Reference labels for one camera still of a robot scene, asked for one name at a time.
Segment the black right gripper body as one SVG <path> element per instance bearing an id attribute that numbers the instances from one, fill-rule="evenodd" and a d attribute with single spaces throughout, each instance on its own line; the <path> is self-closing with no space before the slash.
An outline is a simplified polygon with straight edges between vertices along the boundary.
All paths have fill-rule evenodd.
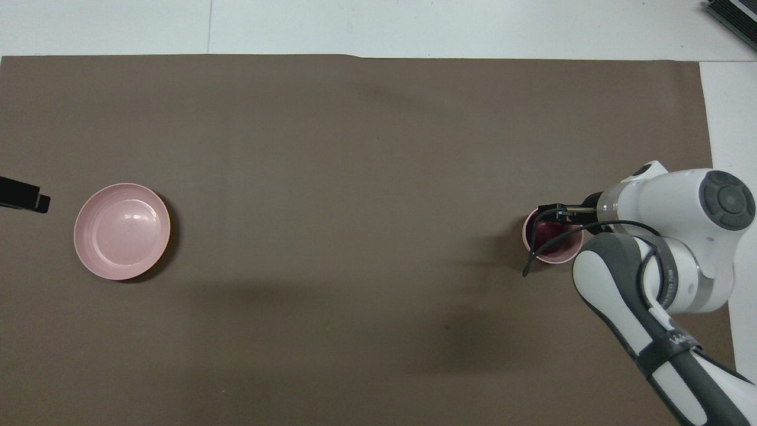
<path id="1" fill-rule="evenodd" d="M 592 224 L 603 218 L 601 196 L 603 196 L 603 192 L 595 192 L 587 196 L 582 202 L 582 207 L 587 208 L 587 212 L 582 215 L 582 224 Z"/>

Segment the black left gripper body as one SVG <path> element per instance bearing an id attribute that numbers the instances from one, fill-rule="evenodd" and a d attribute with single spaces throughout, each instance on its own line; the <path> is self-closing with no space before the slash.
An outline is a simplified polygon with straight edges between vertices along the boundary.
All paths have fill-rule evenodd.
<path id="1" fill-rule="evenodd" d="M 1 205 L 7 208 L 38 210 L 40 187 L 1 177 Z"/>

